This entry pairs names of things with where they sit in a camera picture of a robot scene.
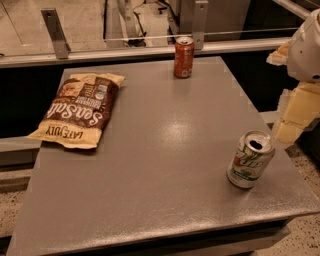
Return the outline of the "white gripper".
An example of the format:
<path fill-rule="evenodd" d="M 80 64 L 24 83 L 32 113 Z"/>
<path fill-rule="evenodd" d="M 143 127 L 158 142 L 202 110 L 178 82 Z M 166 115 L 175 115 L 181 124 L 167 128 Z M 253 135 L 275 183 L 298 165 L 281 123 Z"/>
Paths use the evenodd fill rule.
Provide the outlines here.
<path fill-rule="evenodd" d="M 287 64 L 288 75 L 303 81 L 293 90 L 283 90 L 272 128 L 275 143 L 293 144 L 320 114 L 320 9 L 311 12 L 291 41 L 270 53 L 266 62 Z"/>

